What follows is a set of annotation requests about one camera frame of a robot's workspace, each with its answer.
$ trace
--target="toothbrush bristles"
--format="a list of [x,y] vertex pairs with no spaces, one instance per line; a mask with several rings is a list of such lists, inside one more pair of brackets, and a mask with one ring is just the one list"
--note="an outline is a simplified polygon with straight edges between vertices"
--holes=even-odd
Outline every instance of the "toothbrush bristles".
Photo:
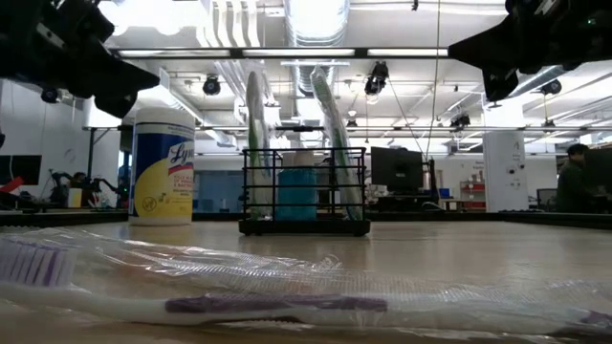
[[59,288],[71,283],[77,255],[66,247],[0,239],[0,282]]

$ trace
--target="black wire rack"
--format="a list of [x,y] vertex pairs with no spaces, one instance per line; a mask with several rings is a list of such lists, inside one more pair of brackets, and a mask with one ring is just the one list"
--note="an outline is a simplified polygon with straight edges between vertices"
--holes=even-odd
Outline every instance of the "black wire rack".
[[[308,165],[308,166],[285,166],[283,167],[283,153],[310,151],[314,155],[328,161],[326,164]],[[251,166],[251,156],[255,153],[260,153],[265,160],[269,162],[269,166]],[[349,157],[350,164],[337,165],[337,155],[346,154]],[[245,149],[243,150],[244,166],[243,166],[243,197],[242,208],[245,220],[240,223],[240,231],[246,235],[263,233],[310,233],[310,234],[354,234],[361,236],[369,232],[369,221],[365,219],[366,197],[365,197],[365,148],[364,147],[329,147],[329,148],[270,148],[270,149]],[[282,170],[316,170],[318,175],[323,176],[321,182],[317,178],[317,183],[313,184],[279,184],[277,177]],[[339,169],[352,169],[356,171],[357,183],[342,184],[338,183],[337,175]],[[252,183],[252,178],[249,175],[253,170],[268,170],[271,176],[271,184],[256,185]],[[356,187],[360,191],[361,201],[358,203],[337,202],[335,193],[341,191],[342,188]],[[249,197],[255,189],[269,188],[272,193],[272,201],[268,204],[251,203],[252,197]],[[327,192],[329,195],[329,203],[322,203],[317,197],[314,203],[280,203],[278,201],[278,190],[281,188],[315,188],[317,191]],[[270,217],[267,221],[263,219],[253,219],[251,217],[251,209],[255,206],[269,207]],[[300,220],[278,220],[277,211],[280,207],[286,206],[313,206],[317,210],[326,209],[328,214],[318,214],[315,221],[300,221]],[[356,207],[361,212],[361,220],[346,220],[340,216],[339,207]]]

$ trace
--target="lysol logo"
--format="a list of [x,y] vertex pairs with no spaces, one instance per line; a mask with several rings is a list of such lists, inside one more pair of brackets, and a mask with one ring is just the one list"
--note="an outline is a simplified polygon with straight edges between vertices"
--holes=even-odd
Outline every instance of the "lysol logo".
[[179,143],[170,147],[168,151],[168,176],[174,172],[193,169],[193,148],[187,148],[185,143]]

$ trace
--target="white column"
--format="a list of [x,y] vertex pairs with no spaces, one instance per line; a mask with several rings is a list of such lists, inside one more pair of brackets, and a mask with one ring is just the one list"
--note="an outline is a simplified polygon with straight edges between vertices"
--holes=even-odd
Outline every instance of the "white column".
[[[483,114],[490,127],[525,124],[521,104],[505,103]],[[525,138],[519,131],[491,131],[483,137],[487,211],[529,209]]]

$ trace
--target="lysol wipes container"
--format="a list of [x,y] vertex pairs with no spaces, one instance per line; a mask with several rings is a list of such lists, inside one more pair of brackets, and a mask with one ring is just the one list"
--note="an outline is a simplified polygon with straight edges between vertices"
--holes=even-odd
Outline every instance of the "lysol wipes container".
[[194,118],[181,110],[136,114],[129,221],[141,226],[191,223]]

